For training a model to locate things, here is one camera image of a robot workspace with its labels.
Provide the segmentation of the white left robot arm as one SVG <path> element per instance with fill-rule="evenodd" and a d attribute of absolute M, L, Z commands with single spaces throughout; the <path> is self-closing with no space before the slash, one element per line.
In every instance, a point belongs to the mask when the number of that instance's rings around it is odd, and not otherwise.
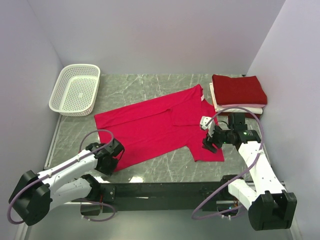
<path fill-rule="evenodd" d="M 25 172 L 9 198 L 8 221 L 32 226 L 54 208 L 74 200 L 108 207 L 114 213 L 116 210 L 110 203 L 115 199 L 115 188 L 103 187 L 89 171 L 110 176 L 124 152 L 117 139 L 109 143 L 94 142 L 51 169 Z"/>

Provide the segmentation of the bright red t-shirt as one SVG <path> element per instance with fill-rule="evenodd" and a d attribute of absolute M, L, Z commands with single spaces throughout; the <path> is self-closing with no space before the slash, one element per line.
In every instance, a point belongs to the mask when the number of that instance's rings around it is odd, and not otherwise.
<path fill-rule="evenodd" d="M 223 162 L 221 150 L 212 153 L 203 148 L 206 132 L 203 116 L 212 117 L 215 109 L 203 97 L 203 88 L 192 88 L 131 104 L 94 116 L 101 143 L 110 134 L 124 146 L 116 171 L 188 147 L 194 161 Z"/>

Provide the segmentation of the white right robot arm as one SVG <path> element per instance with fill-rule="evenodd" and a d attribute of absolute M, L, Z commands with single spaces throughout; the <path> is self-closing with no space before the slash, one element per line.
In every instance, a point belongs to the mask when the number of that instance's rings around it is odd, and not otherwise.
<path fill-rule="evenodd" d="M 202 116 L 200 127 L 207 132 L 202 144 L 206 150 L 216 153 L 224 144 L 233 145 L 250 173 L 255 188 L 252 189 L 242 174 L 228 176 L 222 185 L 211 193 L 196 209 L 220 193 L 230 200 L 233 197 L 248 211 L 252 228 L 256 231 L 289 229 L 294 220 L 297 198 L 288 192 L 276 177 L 263 150 L 263 134 L 249 130 L 242 112 L 228 116 L 228 129 L 215 124 L 213 118 Z"/>

